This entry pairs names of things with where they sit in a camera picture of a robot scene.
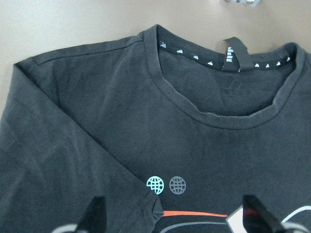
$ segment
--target white stripe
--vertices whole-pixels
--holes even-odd
[[[64,233],[64,232],[74,232],[77,228],[77,224],[69,224],[56,228],[52,233]]]
[[[299,209],[296,209],[294,212],[292,212],[286,218],[284,218],[282,222],[288,221],[289,219],[294,217],[296,214],[298,214],[298,213],[300,213],[302,211],[305,211],[305,210],[311,210],[311,206],[303,206],[303,207],[300,207]]]

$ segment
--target white triangle print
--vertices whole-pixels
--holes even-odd
[[[161,42],[160,46],[166,48],[166,44],[164,42]]]

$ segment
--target black t-shirt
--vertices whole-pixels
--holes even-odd
[[[105,196],[108,233],[229,233],[244,194],[311,229],[311,55],[224,56],[156,24],[14,64],[0,232],[74,226]]]

